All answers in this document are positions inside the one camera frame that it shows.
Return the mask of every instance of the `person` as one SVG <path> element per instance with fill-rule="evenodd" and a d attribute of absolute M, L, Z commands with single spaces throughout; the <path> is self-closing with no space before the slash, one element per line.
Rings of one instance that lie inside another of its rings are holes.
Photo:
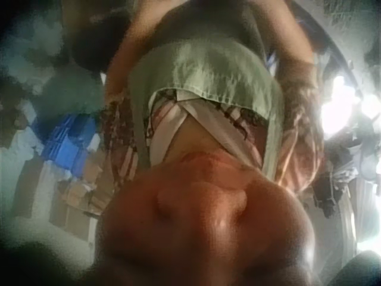
<path fill-rule="evenodd" d="M 140 0 L 107 73 L 115 196 L 85 280 L 314 283 L 298 195 L 323 157 L 316 77 L 284 0 Z"/>

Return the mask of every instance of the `neck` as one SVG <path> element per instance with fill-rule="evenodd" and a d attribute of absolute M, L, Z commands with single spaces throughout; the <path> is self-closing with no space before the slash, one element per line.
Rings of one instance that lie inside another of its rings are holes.
<path fill-rule="evenodd" d="M 164 162 L 175 161 L 190 153 L 218 150 L 224 148 L 192 116 L 188 116 L 173 137 Z"/>

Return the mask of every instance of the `blurry background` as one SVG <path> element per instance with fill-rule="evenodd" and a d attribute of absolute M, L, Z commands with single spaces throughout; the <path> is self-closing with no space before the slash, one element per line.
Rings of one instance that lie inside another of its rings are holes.
<path fill-rule="evenodd" d="M 99 112 L 132 0 L 6 1 L 0 78 L 1 241 L 47 247 L 70 277 L 93 262 L 113 194 Z M 301 202 L 327 284 L 357 253 L 381 253 L 380 4 L 295 0 L 316 51 L 327 163 Z M 275 70 L 276 56 L 268 55 Z"/>

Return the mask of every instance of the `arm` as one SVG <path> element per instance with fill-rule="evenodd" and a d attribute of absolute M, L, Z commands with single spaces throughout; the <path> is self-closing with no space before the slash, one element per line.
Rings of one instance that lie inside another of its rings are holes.
<path fill-rule="evenodd" d="M 250 0 L 258 27 L 270 34 L 279 57 L 277 80 L 285 99 L 285 122 L 276 182 L 294 192 L 315 178 L 323 159 L 320 97 L 312 47 L 284 0 Z"/>
<path fill-rule="evenodd" d="M 157 25 L 185 0 L 140 0 L 138 11 L 107 71 L 105 103 L 121 97 L 132 68 L 143 56 Z"/>

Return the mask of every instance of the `nose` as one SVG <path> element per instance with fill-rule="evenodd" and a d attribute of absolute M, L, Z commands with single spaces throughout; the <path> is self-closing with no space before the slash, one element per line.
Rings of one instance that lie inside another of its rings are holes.
<path fill-rule="evenodd" d="M 223 248 L 246 208 L 246 192 L 203 182 L 158 194 L 158 211 L 173 235 L 193 246 Z"/>

